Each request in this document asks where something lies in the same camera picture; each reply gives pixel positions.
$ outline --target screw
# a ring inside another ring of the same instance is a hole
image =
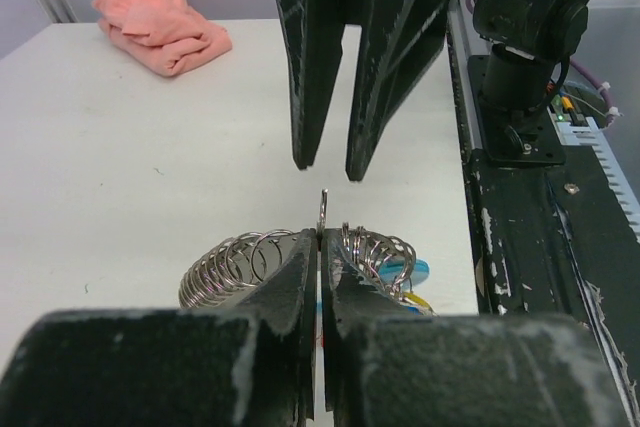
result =
[[[576,195],[578,192],[580,192],[580,187],[578,187],[576,184],[564,184],[564,190],[569,192],[569,194],[571,195]]]

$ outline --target yellow tag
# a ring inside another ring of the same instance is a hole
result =
[[[405,299],[409,300],[410,302],[413,302],[414,304],[419,305],[420,307],[426,307],[431,312],[433,312],[433,307],[431,307],[431,304],[429,304],[429,302],[427,302],[423,298],[418,297],[413,292],[405,292],[404,293],[404,297],[405,297]]]

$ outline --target pink towel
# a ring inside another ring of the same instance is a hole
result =
[[[94,0],[98,25],[117,47],[154,72],[171,77],[231,50],[225,29],[187,0]]]

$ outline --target black bracket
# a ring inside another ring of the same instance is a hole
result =
[[[469,57],[468,71],[473,102],[478,116],[478,126],[482,137],[482,146],[490,159],[497,166],[522,167],[560,165],[566,161],[566,155],[558,134],[549,115],[543,112],[538,121],[528,132],[519,133],[525,150],[516,149],[505,129],[492,115],[482,99],[482,84],[489,57],[474,55]]]

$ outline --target white table surface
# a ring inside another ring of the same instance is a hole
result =
[[[52,25],[0,61],[0,365],[42,314],[176,307],[180,279],[245,231],[348,220],[413,244],[441,314],[477,312],[449,63],[384,133],[364,182],[344,172],[359,31],[349,29],[315,165],[291,156],[277,21],[230,21],[234,50],[175,79],[96,25]]]

